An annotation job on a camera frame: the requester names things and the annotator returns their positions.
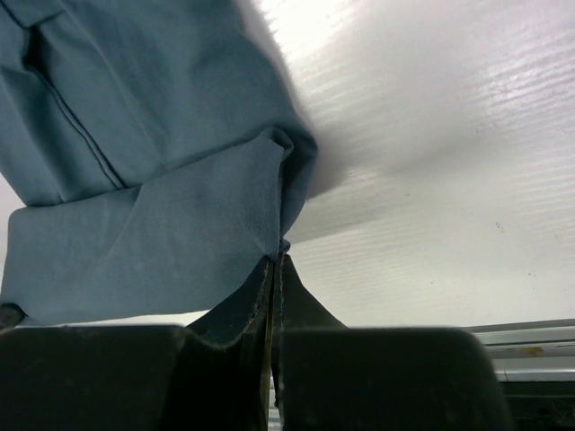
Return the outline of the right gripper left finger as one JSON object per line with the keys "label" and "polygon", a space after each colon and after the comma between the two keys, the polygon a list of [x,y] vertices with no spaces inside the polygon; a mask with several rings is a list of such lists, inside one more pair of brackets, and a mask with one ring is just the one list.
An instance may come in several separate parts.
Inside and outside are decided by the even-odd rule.
{"label": "right gripper left finger", "polygon": [[270,404],[273,262],[188,326],[202,342],[193,371],[201,413],[214,430],[266,430]]}

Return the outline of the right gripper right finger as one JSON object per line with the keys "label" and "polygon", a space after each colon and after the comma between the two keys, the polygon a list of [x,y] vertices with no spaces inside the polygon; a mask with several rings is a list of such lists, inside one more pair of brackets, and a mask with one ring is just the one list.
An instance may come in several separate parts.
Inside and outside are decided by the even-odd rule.
{"label": "right gripper right finger", "polygon": [[286,430],[349,428],[349,329],[304,287],[291,257],[275,266],[271,371]]}

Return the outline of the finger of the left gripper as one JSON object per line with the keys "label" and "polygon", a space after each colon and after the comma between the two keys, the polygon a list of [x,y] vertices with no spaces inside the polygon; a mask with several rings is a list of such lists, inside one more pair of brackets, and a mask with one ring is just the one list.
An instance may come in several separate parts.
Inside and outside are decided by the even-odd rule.
{"label": "finger of the left gripper", "polygon": [[8,330],[18,326],[23,321],[23,310],[16,304],[0,305],[0,330]]}

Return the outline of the dark blue-grey t shirt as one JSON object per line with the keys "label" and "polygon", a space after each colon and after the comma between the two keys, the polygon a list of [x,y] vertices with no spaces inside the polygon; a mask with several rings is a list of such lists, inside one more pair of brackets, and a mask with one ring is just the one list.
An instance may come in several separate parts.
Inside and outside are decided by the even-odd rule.
{"label": "dark blue-grey t shirt", "polygon": [[234,1],[1,4],[23,324],[216,306],[287,248],[316,155]]}

